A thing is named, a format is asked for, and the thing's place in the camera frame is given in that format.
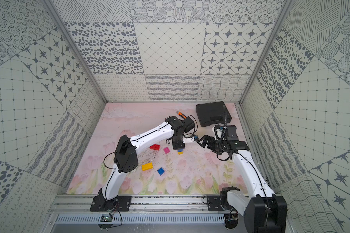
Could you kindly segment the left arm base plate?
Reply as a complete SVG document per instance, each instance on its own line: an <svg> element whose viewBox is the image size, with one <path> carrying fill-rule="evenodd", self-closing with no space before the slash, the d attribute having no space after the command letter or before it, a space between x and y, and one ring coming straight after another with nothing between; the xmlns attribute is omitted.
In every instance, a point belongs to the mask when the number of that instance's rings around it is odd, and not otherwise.
<svg viewBox="0 0 350 233"><path fill-rule="evenodd" d="M128 212L131 205L131 196L117 196L107 201L103 196L98 195L93 198L90 211L103 212L116 208L120 212Z"/></svg>

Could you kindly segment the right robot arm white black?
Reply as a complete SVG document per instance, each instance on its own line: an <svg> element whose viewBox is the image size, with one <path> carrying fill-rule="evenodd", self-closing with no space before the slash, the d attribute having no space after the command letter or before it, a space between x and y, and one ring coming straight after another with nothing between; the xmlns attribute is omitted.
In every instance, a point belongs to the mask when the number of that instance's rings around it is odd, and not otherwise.
<svg viewBox="0 0 350 233"><path fill-rule="evenodd" d="M228 154L248 190L245 197L236 187L225 187L220 192L221 205L226 210L234 209L244 218L249 233L284 233L286 230L287 202L269 187L254 163L248 145L235 137L215 139L203 136L197 142L216 155Z"/></svg>

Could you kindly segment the aluminium rail frame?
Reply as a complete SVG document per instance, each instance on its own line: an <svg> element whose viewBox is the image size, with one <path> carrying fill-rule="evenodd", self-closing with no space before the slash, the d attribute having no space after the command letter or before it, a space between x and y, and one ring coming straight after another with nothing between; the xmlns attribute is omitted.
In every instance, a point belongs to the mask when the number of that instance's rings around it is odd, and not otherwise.
<svg viewBox="0 0 350 233"><path fill-rule="evenodd" d="M91 214L107 213L91 212L90 207L96 195L57 195L51 204L49 214ZM202 194L155 194L155 195L124 195L131 196L131 205L128 212L139 211L154 213L190 213L208 211L207 205L202 202Z"/></svg>

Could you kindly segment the black plastic tool case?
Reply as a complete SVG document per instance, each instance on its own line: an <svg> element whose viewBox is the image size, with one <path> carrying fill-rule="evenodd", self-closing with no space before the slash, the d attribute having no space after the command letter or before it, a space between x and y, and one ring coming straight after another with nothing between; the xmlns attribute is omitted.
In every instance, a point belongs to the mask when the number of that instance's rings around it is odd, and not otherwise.
<svg viewBox="0 0 350 233"><path fill-rule="evenodd" d="M199 123L202 127L214 124L230 123L232 117L224 102L197 104L195 107Z"/></svg>

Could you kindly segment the pink lego brick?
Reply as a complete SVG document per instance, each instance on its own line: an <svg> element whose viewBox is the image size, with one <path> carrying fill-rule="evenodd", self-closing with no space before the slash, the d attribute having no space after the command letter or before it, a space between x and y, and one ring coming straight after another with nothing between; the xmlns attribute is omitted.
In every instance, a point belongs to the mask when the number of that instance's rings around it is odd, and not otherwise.
<svg viewBox="0 0 350 233"><path fill-rule="evenodd" d="M168 154L170 152L169 148L164 148L163 150L164 150L165 154Z"/></svg>

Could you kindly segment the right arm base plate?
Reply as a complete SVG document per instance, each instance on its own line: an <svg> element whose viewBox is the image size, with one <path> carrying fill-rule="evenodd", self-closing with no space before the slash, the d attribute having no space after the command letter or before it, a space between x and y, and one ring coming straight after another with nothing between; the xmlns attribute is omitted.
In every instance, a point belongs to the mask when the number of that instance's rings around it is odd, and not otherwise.
<svg viewBox="0 0 350 233"><path fill-rule="evenodd" d="M221 212L221 211L236 211L227 200L227 197L217 195L204 196L202 202L207 205L208 211L210 212Z"/></svg>

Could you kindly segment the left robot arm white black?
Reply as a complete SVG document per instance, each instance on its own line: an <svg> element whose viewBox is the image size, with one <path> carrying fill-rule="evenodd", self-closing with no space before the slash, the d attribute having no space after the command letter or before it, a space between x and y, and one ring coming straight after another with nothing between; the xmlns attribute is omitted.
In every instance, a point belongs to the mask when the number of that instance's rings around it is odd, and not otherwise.
<svg viewBox="0 0 350 233"><path fill-rule="evenodd" d="M100 188L97 196L92 200L91 212L104 212L108 210L117 210L122 207L124 211L129 210L129 198L118 198L121 185L127 174L136 169L139 165L138 155L146 151L150 146L163 140L170 140L174 150L182 150L186 143L193 143L197 139L194 135L197 131L197 122L194 117L186 116L178 119L176 116L170 116L159 126L139 134L128 137L120 137L115 151L114 164L106 184Z"/></svg>

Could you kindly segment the yellow long lego brick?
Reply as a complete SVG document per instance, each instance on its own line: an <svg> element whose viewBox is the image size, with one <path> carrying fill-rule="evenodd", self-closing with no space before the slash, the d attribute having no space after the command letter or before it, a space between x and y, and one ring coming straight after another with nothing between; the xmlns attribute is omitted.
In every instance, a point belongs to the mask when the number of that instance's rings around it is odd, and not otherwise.
<svg viewBox="0 0 350 233"><path fill-rule="evenodd" d="M142 171L147 171L147 170L151 170L151 169L153 169L152 162L142 165Z"/></svg>

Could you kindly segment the red lego brick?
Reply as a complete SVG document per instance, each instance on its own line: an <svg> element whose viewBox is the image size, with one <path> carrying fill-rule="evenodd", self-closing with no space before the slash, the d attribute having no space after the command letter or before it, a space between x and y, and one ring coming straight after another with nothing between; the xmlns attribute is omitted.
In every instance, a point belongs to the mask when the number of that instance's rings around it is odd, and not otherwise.
<svg viewBox="0 0 350 233"><path fill-rule="evenodd" d="M149 147L151 150L160 150L160 145L154 144Z"/></svg>

